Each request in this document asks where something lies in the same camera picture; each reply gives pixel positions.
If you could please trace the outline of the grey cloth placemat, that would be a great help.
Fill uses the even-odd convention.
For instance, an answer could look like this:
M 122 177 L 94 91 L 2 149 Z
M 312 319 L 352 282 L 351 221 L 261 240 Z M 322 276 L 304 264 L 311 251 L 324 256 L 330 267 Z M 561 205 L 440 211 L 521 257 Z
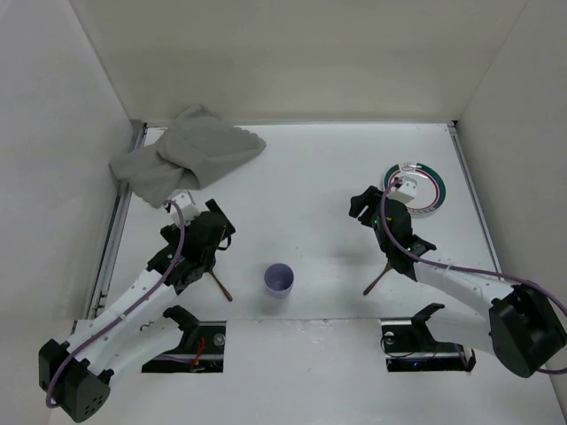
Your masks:
M 177 189 L 200 190 L 258 157 L 266 142 L 201 105 L 182 112 L 152 144 L 110 161 L 113 176 L 159 208 Z

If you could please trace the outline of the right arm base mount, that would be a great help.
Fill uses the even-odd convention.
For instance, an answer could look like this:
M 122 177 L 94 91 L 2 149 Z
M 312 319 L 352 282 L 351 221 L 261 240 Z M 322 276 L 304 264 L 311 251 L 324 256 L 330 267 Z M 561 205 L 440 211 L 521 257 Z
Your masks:
M 410 319 L 381 322 L 380 347 L 390 373 L 464 372 L 477 364 L 470 348 L 433 340 Z

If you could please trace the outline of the white plate green red rim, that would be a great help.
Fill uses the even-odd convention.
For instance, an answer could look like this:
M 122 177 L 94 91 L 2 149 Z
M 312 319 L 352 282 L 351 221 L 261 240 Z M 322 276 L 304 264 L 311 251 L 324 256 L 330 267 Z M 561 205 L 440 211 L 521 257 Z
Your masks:
M 447 189 L 441 176 L 434 169 L 422 163 L 396 164 L 384 173 L 383 187 L 387 188 L 402 177 L 410 177 L 417 181 L 417 197 L 405 205 L 411 215 L 431 215 L 443 205 Z

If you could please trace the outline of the lilac plastic cup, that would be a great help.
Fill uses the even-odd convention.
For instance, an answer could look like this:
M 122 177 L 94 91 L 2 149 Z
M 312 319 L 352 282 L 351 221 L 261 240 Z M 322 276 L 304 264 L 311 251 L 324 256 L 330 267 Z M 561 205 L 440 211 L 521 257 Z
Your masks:
M 293 288 L 293 270 L 284 263 L 272 264 L 264 273 L 264 283 L 272 297 L 287 298 Z

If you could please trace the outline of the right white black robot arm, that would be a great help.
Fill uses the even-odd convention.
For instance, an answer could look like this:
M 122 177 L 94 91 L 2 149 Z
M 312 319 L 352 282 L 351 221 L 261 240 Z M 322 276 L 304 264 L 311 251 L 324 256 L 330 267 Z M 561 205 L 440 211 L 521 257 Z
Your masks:
M 555 310 L 566 309 L 535 282 L 509 274 L 459 267 L 443 260 L 433 243 L 412 229 L 407 207 L 388 197 L 387 189 L 368 187 L 350 200 L 349 214 L 371 228 L 386 268 L 440 290 L 478 314 L 473 321 L 435 321 L 443 309 L 431 303 L 408 320 L 401 344 L 386 344 L 388 355 L 425 352 L 438 344 L 456 344 L 494 355 L 519 377 L 551 375 L 545 364 L 566 346 L 566 331 Z

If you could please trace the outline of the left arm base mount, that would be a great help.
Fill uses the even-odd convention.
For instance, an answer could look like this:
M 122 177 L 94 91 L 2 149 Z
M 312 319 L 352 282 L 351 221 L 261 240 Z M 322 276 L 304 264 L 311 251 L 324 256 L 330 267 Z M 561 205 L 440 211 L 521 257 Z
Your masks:
M 226 321 L 204 321 L 180 343 L 145 363 L 143 374 L 219 374 L 224 369 Z

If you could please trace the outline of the brown wooden fork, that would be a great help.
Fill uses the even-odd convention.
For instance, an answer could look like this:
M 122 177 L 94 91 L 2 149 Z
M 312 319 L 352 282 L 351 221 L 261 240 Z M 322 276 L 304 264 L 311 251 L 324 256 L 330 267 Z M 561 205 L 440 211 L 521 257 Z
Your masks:
M 392 270 L 392 265 L 390 262 L 387 262 L 384 266 L 383 271 L 380 273 L 380 275 L 375 278 L 370 284 L 369 286 L 362 292 L 362 295 L 364 297 L 366 297 L 379 283 L 379 281 L 388 273 Z

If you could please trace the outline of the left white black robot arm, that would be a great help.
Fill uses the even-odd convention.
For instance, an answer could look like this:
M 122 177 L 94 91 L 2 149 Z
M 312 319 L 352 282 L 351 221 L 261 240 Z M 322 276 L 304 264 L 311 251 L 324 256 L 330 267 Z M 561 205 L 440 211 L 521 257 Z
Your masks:
M 200 211 L 179 195 L 165 203 L 171 224 L 160 230 L 167 244 L 126 291 L 82 331 L 62 343 L 54 339 L 38 352 L 39 386 L 50 409 L 72 421 L 92 417 L 109 398 L 124 371 L 152 361 L 179 361 L 175 351 L 192 349 L 183 362 L 201 371 L 199 359 L 213 340 L 199 320 L 179 305 L 182 293 L 210 274 L 218 251 L 236 230 L 215 200 Z

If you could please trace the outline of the brown wooden spoon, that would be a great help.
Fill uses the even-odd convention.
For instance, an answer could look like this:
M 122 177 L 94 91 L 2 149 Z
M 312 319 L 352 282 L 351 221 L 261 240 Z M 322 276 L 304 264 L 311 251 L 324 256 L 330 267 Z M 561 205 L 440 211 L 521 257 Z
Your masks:
M 214 281 L 216 282 L 216 284 L 218 285 L 218 287 L 220 288 L 222 294 L 224 295 L 224 297 L 229 301 L 229 302 L 233 302 L 233 297 L 231 296 L 231 294 L 229 293 L 229 291 L 227 290 L 227 288 L 223 285 L 223 283 L 221 282 L 221 280 L 217 277 L 216 273 L 214 272 L 214 270 L 211 270 L 209 272 L 209 274 L 212 276 L 212 278 L 214 279 Z

